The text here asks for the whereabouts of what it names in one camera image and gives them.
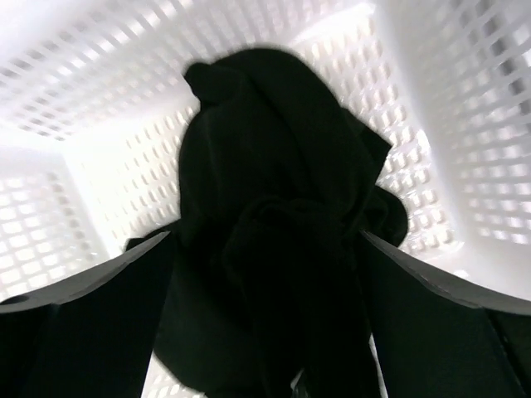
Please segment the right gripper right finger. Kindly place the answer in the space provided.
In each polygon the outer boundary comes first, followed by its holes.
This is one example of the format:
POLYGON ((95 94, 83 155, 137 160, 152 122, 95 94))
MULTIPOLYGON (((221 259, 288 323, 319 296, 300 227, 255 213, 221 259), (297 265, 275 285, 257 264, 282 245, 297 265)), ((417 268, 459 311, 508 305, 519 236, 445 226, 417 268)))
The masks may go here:
POLYGON ((364 232, 358 270, 390 397, 530 395, 530 302, 364 232))

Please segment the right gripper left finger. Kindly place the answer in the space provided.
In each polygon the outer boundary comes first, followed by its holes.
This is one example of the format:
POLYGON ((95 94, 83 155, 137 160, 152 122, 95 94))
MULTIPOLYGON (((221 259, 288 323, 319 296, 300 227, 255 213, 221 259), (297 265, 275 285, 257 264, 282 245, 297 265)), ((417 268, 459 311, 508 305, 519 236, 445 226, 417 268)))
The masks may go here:
POLYGON ((174 259, 156 235, 1 303, 3 397, 139 397, 174 259))

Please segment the black tank top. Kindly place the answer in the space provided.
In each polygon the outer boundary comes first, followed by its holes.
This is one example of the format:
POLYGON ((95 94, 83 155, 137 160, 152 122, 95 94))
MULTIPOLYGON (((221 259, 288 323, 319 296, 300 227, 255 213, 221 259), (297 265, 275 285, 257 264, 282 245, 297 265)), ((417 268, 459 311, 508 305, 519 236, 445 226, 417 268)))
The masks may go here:
POLYGON ((364 231, 407 234, 377 185, 390 144, 298 56, 271 47, 193 62, 200 108, 178 155, 176 259, 154 344, 208 397, 377 397, 357 273, 364 231))

